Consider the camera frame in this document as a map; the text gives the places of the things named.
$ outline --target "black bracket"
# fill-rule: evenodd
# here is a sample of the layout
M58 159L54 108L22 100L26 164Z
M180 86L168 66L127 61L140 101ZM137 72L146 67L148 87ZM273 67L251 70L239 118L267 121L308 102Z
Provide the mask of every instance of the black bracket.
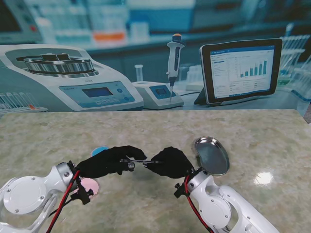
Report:
M195 177L197 174L199 174L201 171L203 170L202 167L200 167L199 169L197 169L196 171L194 171L193 173L190 174L189 176L189 181ZM188 197L190 195L190 193L185 192L185 182L183 182L181 185L179 183L177 183L175 185L175 188L177 188L177 190L174 192L174 195L176 198L179 198L181 195L185 195L186 197Z
M69 168L71 169L72 173L75 174L77 171L77 168L74 167L74 164L72 163L72 161L70 160L69 163L67 163ZM89 196L93 196L94 192L92 189L86 191L86 189L82 186L81 184L81 179L79 177L76 178L76 183L78 186L78 191L74 194L72 194L70 197L72 200L77 200L80 199L82 201L83 205L88 204L89 202L91 202Z

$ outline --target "blue disc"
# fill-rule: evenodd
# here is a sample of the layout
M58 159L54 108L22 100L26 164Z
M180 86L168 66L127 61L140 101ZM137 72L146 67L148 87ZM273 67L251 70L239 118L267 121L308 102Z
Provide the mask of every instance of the blue disc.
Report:
M98 153L102 152L103 150L107 150L109 147L97 147L92 151L92 156L97 155Z

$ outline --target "red cable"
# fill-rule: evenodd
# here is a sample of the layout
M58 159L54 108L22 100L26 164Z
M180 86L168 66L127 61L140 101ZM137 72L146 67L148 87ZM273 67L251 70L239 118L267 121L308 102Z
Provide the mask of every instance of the red cable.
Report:
M190 175L188 175L185 178L185 182L184 182L184 186L185 186L185 192L186 192L186 197L187 200L192 208L192 210L194 211L194 213L197 215L197 217L199 218L200 222L203 224L203 226L210 232L210 233L214 233L214 231L204 222L204 220L202 219L202 217L200 216L198 210L196 209L196 207L194 206L191 198L188 196L188 189L187 189L187 184L188 184L188 179L189 179Z
M73 178L71 179L70 184L69 184L69 186L67 187L67 190L66 190L66 192L65 192L65 194L64 194L64 196L63 196L61 202L59 203L59 207L58 207L58 209L57 209L57 211L56 211L56 214L54 215L54 217L53 217L53 219L52 219L52 222L51 222L51 224L50 224L50 226L49 226L49 228L48 228L48 230L47 230L46 233L50 233L50 232L51 232L51 230L52 230L52 228L53 228L53 226L54 226L54 224L55 224L55 222L56 222L58 216L60 215L60 212L62 211L62 209L63 209L63 207L64 207L64 203L65 203L67 197L69 196L69 192L70 192L70 190L71 190L71 188L72 188L72 186L73 186L73 183L74 183L74 181L76 180L76 178L77 178L78 175L79 175L79 172L80 172L80 171L77 170L76 173L74 174Z

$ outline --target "white robotic arm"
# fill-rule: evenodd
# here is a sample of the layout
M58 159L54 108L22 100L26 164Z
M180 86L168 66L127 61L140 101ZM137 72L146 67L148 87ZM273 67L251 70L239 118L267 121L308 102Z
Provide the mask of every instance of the white robotic arm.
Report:
M46 177L25 176L9 180L0 189L0 212L5 207L15 215L41 209L34 223L25 229L15 228L0 219L1 233L37 233L57 202L57 193L64 193L73 173L67 163L53 166Z
M229 186L217 186L213 176L201 170L187 183L190 197L199 203L203 221L215 233L279 233L279 231L240 194ZM230 230L232 205L238 221Z

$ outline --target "tablet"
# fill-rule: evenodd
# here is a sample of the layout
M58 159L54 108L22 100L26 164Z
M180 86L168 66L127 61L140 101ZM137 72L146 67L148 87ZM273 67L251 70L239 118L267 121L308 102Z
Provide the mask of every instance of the tablet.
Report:
M281 39L203 45L200 55L207 104L230 104L273 94L281 50Z

